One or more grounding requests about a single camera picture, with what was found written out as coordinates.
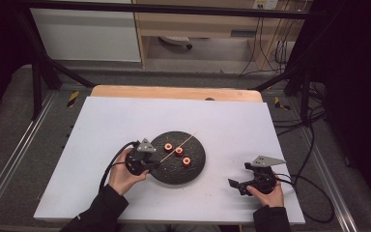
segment red ring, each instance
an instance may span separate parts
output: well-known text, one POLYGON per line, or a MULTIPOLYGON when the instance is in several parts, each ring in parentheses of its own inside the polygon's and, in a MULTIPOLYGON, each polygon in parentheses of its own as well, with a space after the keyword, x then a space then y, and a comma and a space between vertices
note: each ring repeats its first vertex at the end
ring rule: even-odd
POLYGON ((184 158, 183 159, 183 165, 185 167, 189 167, 191 165, 191 159, 190 158, 184 158))
POLYGON ((165 150, 166 152, 171 152, 171 151, 173 150, 173 145, 171 145, 171 143, 166 143, 166 144, 164 145, 164 150, 165 150))
POLYGON ((184 151, 183 148, 178 147, 178 148, 176 148, 175 153, 176 153, 176 155, 177 155, 178 157, 180 157, 180 156, 183 155, 183 151, 184 151))

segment aluminum rail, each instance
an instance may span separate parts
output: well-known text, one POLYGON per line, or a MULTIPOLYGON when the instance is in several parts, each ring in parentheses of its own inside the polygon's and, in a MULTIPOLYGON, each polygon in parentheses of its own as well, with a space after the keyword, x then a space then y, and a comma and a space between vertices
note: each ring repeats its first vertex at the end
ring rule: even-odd
POLYGON ((28 129, 23 134, 22 138, 20 139, 19 143, 14 149, 11 157, 9 158, 7 164, 2 170, 0 174, 0 198, 2 197, 6 187, 11 181, 11 178, 16 172, 17 167, 22 161, 22 158, 25 155, 26 151, 28 150, 29 145, 31 144, 33 138, 35 137, 36 132, 41 126, 43 119, 45 118, 50 106, 52 105, 52 101, 55 95, 56 95, 55 91, 48 94, 48 96, 43 102, 43 110, 41 114, 38 116, 37 119, 30 123, 28 129))
MULTIPOLYGON (((298 106, 297 101, 292 100, 291 98, 289 98, 288 100, 297 118, 299 118, 300 107, 298 106)), ((305 141, 310 147, 312 139, 310 128, 302 127, 301 129, 305 141)), ((354 218, 352 217, 348 206, 346 205, 345 200, 343 199, 342 194, 338 186, 336 185, 335 180, 333 179, 332 174, 330 174, 328 166, 325 163, 324 157, 321 154, 321 151, 319 150, 316 142, 314 143, 312 155, 312 160, 314 161, 315 167, 321 177, 324 188, 328 196, 332 200, 336 212, 336 217, 342 227, 342 230, 345 232, 357 232, 357 225, 355 224, 354 218)))

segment white cabinet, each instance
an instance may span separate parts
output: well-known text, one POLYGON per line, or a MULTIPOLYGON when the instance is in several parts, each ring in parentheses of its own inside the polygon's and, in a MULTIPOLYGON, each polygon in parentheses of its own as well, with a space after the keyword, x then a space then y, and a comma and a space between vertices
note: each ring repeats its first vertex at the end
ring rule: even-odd
MULTIPOLYGON (((79 2, 131 3, 129 0, 79 2)), ((133 13, 31 9, 48 55, 56 60, 140 62, 133 13)))

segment round black board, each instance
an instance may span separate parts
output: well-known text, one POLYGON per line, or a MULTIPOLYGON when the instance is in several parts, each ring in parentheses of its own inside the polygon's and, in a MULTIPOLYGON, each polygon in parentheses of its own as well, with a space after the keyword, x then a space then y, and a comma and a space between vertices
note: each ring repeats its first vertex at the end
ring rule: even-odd
MULTIPOLYGON (((166 143, 171 143, 173 149, 175 149, 190 137, 191 134, 181 131, 170 131, 159 135, 152 141, 152 145, 157 151, 153 154, 151 160, 161 161, 170 154, 164 150, 166 143)), ((191 137, 182 148, 184 152, 181 157, 173 153, 161 163, 159 168, 152 170, 151 174, 168 185, 182 185, 194 180, 204 168, 206 153, 203 145, 195 137, 191 137), (189 167, 183 165, 183 158, 186 157, 191 159, 189 167)))

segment person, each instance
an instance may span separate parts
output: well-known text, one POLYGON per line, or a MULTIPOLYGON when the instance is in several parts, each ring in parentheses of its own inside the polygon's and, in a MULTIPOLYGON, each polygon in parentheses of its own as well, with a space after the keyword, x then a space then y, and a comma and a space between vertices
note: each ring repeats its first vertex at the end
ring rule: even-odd
MULTIPOLYGON (((131 149, 125 149, 116 158, 116 162, 124 162, 131 149)), ((131 187, 146 180, 148 171, 141 175, 132 175, 125 165, 114 165, 110 170, 108 184, 100 191, 93 200, 89 209, 65 225, 61 232, 107 232, 116 231, 117 218, 128 206, 123 196, 131 187)), ((273 192, 263 194, 254 187, 247 190, 256 196, 262 203, 263 208, 257 210, 254 216, 254 225, 257 232, 285 232, 291 231, 287 213, 284 208, 284 198, 281 183, 277 182, 273 192)))
POLYGON ((264 194, 252 186, 248 186, 246 189, 263 205, 261 209, 254 212, 254 226, 257 232, 291 231, 287 211, 284 207, 281 182, 277 181, 273 191, 269 194, 264 194))

